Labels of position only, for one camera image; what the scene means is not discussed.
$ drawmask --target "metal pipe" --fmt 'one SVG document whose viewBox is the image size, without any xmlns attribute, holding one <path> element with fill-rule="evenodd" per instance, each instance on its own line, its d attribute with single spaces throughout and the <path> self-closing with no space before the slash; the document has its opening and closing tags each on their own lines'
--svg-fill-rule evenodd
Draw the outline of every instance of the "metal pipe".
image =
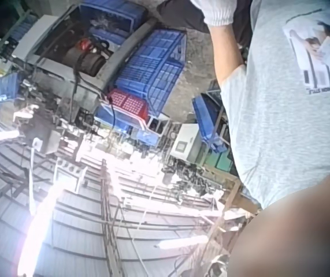
<svg viewBox="0 0 330 277">
<path fill-rule="evenodd" d="M 155 189 L 157 188 L 157 185 L 158 185 L 158 182 L 156 182 L 156 185 L 154 186 L 154 188 L 153 188 L 153 190 L 152 190 L 152 192 L 151 192 L 151 195 L 149 195 L 149 201 L 151 201 L 152 196 L 153 196 L 153 194 L 154 194 L 154 192 L 155 192 Z M 144 218 L 145 218 L 146 215 L 147 215 L 147 211 L 148 211 L 148 206 L 147 206 L 146 209 L 144 210 L 143 216 L 142 216 L 142 218 L 141 218 L 141 220 L 140 220 L 140 222 L 139 222 L 138 227 L 136 228 L 135 235 L 136 235 L 136 233 L 139 231 L 139 229 L 140 229 L 140 227 L 141 227 L 141 225 L 142 225 L 142 223 L 143 223 L 143 221 L 144 221 Z"/>
<path fill-rule="evenodd" d="M 125 216 L 124 216 L 124 213 L 123 213 L 123 209 L 121 208 L 121 206 L 120 206 L 120 211 L 121 211 L 121 216 L 122 216 L 122 218 L 125 219 Z M 128 236 L 129 236 L 129 238 L 131 238 L 131 235 L 130 235 L 129 229 L 126 229 L 126 231 L 128 232 Z M 138 250 L 137 250 L 137 248 L 136 248 L 136 246 L 135 246 L 135 243 L 134 243 L 134 240 L 133 240 L 133 239 L 131 240 L 131 244 L 132 244 L 132 247 L 134 248 L 134 251 L 135 251 L 135 253 L 136 253 L 136 255 L 137 255 L 137 257 L 138 257 L 138 259 L 139 259 L 139 261 L 140 261 L 140 264 L 142 265 L 142 267 L 143 267 L 144 271 L 146 272 L 147 276 L 149 277 L 149 273 L 148 273 L 148 270 L 147 270 L 147 268 L 146 268 L 146 265 L 144 264 L 144 262 L 143 262 L 141 256 L 139 255 L 139 252 L 138 252 Z"/>
</svg>

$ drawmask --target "corrugated metal roof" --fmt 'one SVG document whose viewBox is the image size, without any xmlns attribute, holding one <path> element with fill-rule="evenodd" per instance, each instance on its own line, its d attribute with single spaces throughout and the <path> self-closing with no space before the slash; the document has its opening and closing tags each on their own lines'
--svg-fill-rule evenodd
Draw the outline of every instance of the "corrugated metal roof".
<svg viewBox="0 0 330 277">
<path fill-rule="evenodd" d="M 0 123 L 0 130 L 5 128 Z M 24 190 L 13 199 L 11 191 L 7 191 L 7 182 L 11 179 L 3 176 L 3 172 L 13 173 L 21 177 L 24 172 L 21 167 L 28 168 L 30 150 L 21 141 L 0 142 L 0 189 L 5 194 L 0 195 L 0 276 L 12 276 L 18 264 L 18 258 L 28 226 L 32 220 L 29 214 L 28 192 Z M 49 181 L 35 184 L 36 203 L 40 203 L 51 188 L 53 181 L 54 160 L 36 154 L 34 179 L 48 178 Z M 58 199 L 54 211 L 53 227 L 49 226 L 47 237 L 39 254 L 36 273 L 42 276 L 109 276 L 107 257 L 103 245 L 101 219 L 101 182 L 99 171 L 89 170 L 87 173 L 88 187 L 80 188 L 79 195 L 63 192 Z M 137 192 L 137 188 L 145 185 L 136 181 L 126 182 L 127 193 Z M 162 198 L 166 189 L 160 188 L 157 198 Z M 109 197 L 111 214 L 114 216 L 118 200 Z M 168 276 L 173 271 L 175 258 L 182 255 L 184 249 L 163 250 L 156 248 L 159 240 L 188 237 L 192 230 L 199 226 L 199 221 L 190 216 L 148 212 L 142 222 L 141 229 L 136 231 L 137 224 L 142 220 L 144 209 L 128 207 L 118 213 L 116 227 L 117 247 L 120 251 L 127 276 L 146 276 L 136 250 L 144 261 L 149 276 Z"/>
</svg>

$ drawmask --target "person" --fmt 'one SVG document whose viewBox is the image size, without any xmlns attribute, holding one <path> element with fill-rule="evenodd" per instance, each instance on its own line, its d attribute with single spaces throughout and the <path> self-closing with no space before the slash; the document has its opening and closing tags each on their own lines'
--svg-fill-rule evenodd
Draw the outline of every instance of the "person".
<svg viewBox="0 0 330 277">
<path fill-rule="evenodd" d="M 233 14 L 233 31 L 237 43 L 248 48 L 252 39 L 250 8 L 252 0 L 238 0 Z M 202 11 L 192 4 L 190 0 L 166 0 L 157 6 L 157 12 L 162 21 L 170 27 L 184 27 L 209 33 L 207 25 L 203 22 L 205 17 Z"/>
<path fill-rule="evenodd" d="M 209 26 L 236 169 L 262 212 L 238 239 L 228 277 L 330 276 L 330 87 L 309 93 L 287 20 L 330 0 L 254 0 L 248 64 L 237 0 L 192 0 Z"/>
</svg>

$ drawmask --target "blue container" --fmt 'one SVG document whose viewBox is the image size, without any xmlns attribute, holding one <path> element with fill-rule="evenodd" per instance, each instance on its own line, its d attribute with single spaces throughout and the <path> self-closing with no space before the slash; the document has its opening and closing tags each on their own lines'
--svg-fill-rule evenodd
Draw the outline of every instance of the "blue container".
<svg viewBox="0 0 330 277">
<path fill-rule="evenodd" d="M 205 143 L 208 143 L 212 138 L 213 129 L 220 108 L 217 107 L 212 100 L 202 95 L 193 98 L 192 103 L 202 140 Z M 215 153 L 223 153 L 228 150 L 227 146 L 218 135 L 218 132 L 216 132 L 212 138 L 211 149 Z"/>
<path fill-rule="evenodd" d="M 147 10 L 125 0 L 85 0 L 80 5 L 80 12 L 86 20 L 99 21 L 104 17 L 105 26 L 91 28 L 90 32 L 100 39 L 121 45 L 141 26 Z"/>
<path fill-rule="evenodd" d="M 113 116 L 103 107 L 99 107 L 98 111 L 94 117 L 96 121 L 99 121 L 105 125 L 112 126 L 113 124 Z M 129 130 L 129 125 L 125 122 L 120 121 L 116 118 L 116 122 L 114 124 L 114 129 L 121 133 L 127 133 Z"/>
<path fill-rule="evenodd" d="M 27 15 L 26 18 L 18 25 L 13 32 L 10 34 L 10 37 L 15 41 L 19 42 L 24 35 L 31 29 L 31 27 L 37 22 L 38 18 L 31 14 Z"/>
<path fill-rule="evenodd" d="M 0 78 L 0 103 L 15 100 L 21 85 L 19 73 L 11 73 Z"/>
<path fill-rule="evenodd" d="M 157 117 L 184 68 L 185 54 L 183 32 L 155 30 L 126 63 L 115 85 L 146 99 L 149 113 Z"/>
</svg>

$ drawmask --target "hand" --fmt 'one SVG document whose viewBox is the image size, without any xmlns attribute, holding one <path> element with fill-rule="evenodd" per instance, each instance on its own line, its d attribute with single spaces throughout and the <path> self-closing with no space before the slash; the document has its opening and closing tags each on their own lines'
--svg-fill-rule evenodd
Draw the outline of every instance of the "hand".
<svg viewBox="0 0 330 277">
<path fill-rule="evenodd" d="M 237 0 L 191 0 L 203 12 L 208 26 L 225 26 L 233 23 Z"/>
</svg>

